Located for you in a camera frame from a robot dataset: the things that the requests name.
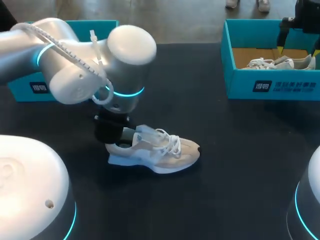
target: blue light strip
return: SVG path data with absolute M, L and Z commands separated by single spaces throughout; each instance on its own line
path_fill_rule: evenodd
M 135 97 L 138 96 L 140 93 L 142 93 L 145 90 L 145 87 L 143 87 L 140 91 L 136 92 L 136 93 L 132 93 L 132 94 L 122 94 L 122 93 L 118 93 L 116 91 L 113 92 L 114 95 L 117 95 L 119 97 L 124 97 L 124 98 L 130 98 L 130 97 Z
M 70 227 L 70 229 L 69 229 L 68 233 L 66 234 L 66 236 L 64 237 L 64 239 L 63 239 L 63 240 L 67 240 L 67 238 L 69 237 L 69 235 L 70 235 L 70 233 L 71 233 L 71 231 L 72 231 L 72 229 L 74 228 L 74 225 L 75 225 L 76 216 L 77 216 L 77 204 L 76 204 L 76 203 L 74 203 L 74 206 L 75 206 L 75 210 L 74 210 L 73 222 L 72 222 L 72 225 L 71 225 L 71 227 Z
M 42 50 L 40 51 L 40 53 L 36 59 L 36 64 L 38 65 L 38 67 L 39 67 L 39 61 L 40 61 L 41 56 L 45 53 L 45 51 L 47 51 L 49 48 L 51 48 L 54 45 L 55 45 L 54 43 L 50 43 L 47 46 L 45 46 L 44 48 L 42 48 Z
M 306 226 L 306 224 L 304 223 L 304 221 L 302 220 L 299 210 L 298 210 L 298 204 L 297 204 L 297 192 L 298 192 L 298 186 L 296 186 L 296 190 L 295 190 L 295 195 L 294 195 L 294 202 L 295 202 L 295 209 L 296 209 L 296 213 L 298 214 L 300 221 L 302 223 L 302 225 L 304 226 L 304 228 L 307 230 L 307 232 L 315 239 L 318 240 L 318 238 L 316 238 L 315 235 L 313 235 L 313 233 L 309 230 L 309 228 Z

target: white robotic arm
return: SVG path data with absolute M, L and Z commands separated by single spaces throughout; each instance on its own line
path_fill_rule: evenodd
M 57 18 L 18 23 L 0 34 L 0 83 L 42 72 L 50 92 L 63 104 L 86 101 L 106 86 L 99 96 L 104 100 L 96 102 L 111 112 L 129 113 L 144 89 L 156 43 L 145 30 L 130 25 L 117 27 L 108 39 L 95 39 L 91 32 L 92 42 L 79 42 L 71 27 Z

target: robotic arm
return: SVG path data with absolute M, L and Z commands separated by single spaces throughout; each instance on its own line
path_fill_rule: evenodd
M 320 0 L 297 0 L 295 17 L 285 17 L 280 23 L 277 49 L 282 54 L 290 29 L 301 29 L 307 34 L 320 34 Z M 320 53 L 320 38 L 314 44 L 313 56 Z
M 100 41 L 90 33 L 92 42 L 79 42 L 71 27 L 57 18 L 18 23 L 0 34 L 0 84 L 42 72 L 58 102 L 92 98 L 102 105 L 95 135 L 111 144 L 120 139 L 123 127 L 134 128 L 128 113 L 144 90 L 157 46 L 148 32 L 131 25 L 115 28 Z

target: printed logo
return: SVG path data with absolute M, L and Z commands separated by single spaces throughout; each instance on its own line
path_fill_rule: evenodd
M 254 93 L 267 93 L 270 90 L 272 81 L 266 80 L 266 81 L 255 81 L 253 92 Z
M 273 92 L 311 93 L 315 90 L 316 82 L 277 81 Z
M 43 81 L 30 82 L 30 87 L 31 87 L 34 94 L 48 94 L 49 93 L 47 84 Z

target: open box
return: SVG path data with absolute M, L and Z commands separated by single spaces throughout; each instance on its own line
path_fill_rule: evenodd
M 90 42 L 90 30 L 94 30 L 98 40 L 106 39 L 110 32 L 118 26 L 117 20 L 78 20 L 66 21 L 75 32 L 80 42 Z M 37 72 L 8 83 L 17 102 L 45 102 L 56 101 L 50 92 L 38 91 L 34 93 L 31 86 L 43 88 L 45 82 L 41 72 Z
M 319 70 L 241 69 L 252 59 L 277 59 L 277 37 L 281 20 L 227 19 L 224 23 L 221 59 L 229 99 L 320 101 Z M 283 55 L 304 58 L 318 39 L 291 29 Z

